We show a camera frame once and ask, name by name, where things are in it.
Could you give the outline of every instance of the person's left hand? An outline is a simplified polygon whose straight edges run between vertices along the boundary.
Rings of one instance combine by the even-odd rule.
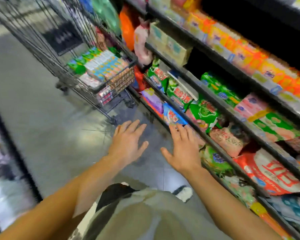
[[[148,141],[144,141],[138,148],[139,138],[147,126],[143,124],[137,128],[139,122],[140,120],[133,123],[126,121],[115,129],[108,156],[119,162],[122,167],[136,161],[149,145]]]

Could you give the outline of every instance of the shopping cart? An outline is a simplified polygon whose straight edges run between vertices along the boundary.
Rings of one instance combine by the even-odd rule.
[[[115,124],[116,119],[108,113],[122,100],[128,107],[134,106],[126,88],[135,79],[133,67],[137,57],[79,0],[0,0],[0,23],[59,79],[56,88],[64,93],[73,90],[105,115],[111,124]],[[102,40],[104,36],[127,65],[104,82],[91,86],[67,64],[93,47],[102,51],[107,49]],[[116,96],[120,99],[106,111],[104,105]]]

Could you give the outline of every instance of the finger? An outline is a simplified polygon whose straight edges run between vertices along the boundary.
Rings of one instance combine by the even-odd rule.
[[[138,149],[138,158],[141,157],[142,153],[147,149],[149,145],[149,142],[148,141],[144,141],[142,143],[142,145],[140,146],[140,148]]]
[[[177,131],[175,125],[170,124],[169,129],[170,129],[170,132],[171,132],[173,142],[180,141],[181,140],[180,133]]]
[[[128,127],[127,131],[128,131],[128,132],[131,132],[131,133],[134,132],[134,131],[136,130],[137,126],[139,125],[139,123],[140,123],[140,120],[134,121],[134,122]]]
[[[162,155],[164,156],[164,158],[167,160],[167,162],[168,162],[169,164],[171,164],[170,162],[171,162],[173,156],[172,156],[172,154],[167,150],[167,148],[161,147],[161,148],[160,148],[160,151],[161,151]]]
[[[142,124],[139,126],[138,129],[136,129],[136,131],[134,132],[136,134],[136,136],[139,138],[142,133],[144,132],[145,128],[147,127],[147,124]]]
[[[118,125],[118,126],[117,126],[117,128],[116,128],[115,131],[114,131],[113,136],[116,136],[116,135],[118,134],[118,132],[119,132],[119,130],[120,130],[120,126],[121,126],[121,125]]]
[[[189,141],[195,142],[196,141],[196,139],[195,139],[195,132],[190,127],[190,125],[186,125],[184,128],[187,131]]]
[[[127,127],[131,124],[131,120],[125,121],[122,125],[120,125],[120,129],[118,131],[118,134],[122,134],[126,131]]]
[[[178,128],[179,130],[179,133],[180,133],[180,137],[181,137],[181,140],[183,141],[187,141],[188,140],[188,134],[187,134],[187,131],[185,128],[183,128],[182,125],[180,124],[177,124],[176,127]]]

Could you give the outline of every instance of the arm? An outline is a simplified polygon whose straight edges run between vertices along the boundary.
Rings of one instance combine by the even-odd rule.
[[[137,128],[138,124],[139,120],[119,125],[107,156],[18,218],[0,234],[0,240],[68,239],[113,177],[148,147],[145,141],[138,149],[146,127],[143,124]]]
[[[193,130],[186,125],[170,126],[173,155],[161,148],[168,163],[181,173],[200,197],[216,226],[234,240],[280,240],[262,219],[248,210],[202,168]]]

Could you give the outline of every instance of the gray floor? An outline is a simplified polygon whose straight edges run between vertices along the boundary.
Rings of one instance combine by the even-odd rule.
[[[107,153],[115,129],[103,115],[76,94],[64,96],[57,79],[11,35],[0,36],[0,114],[43,197],[54,193]],[[150,142],[143,156],[116,176],[135,189],[146,186],[173,191],[187,184],[165,161],[160,147],[172,139],[148,110],[120,103],[113,111],[119,122],[140,119],[148,126],[141,141]],[[195,194],[187,203],[203,206]]]

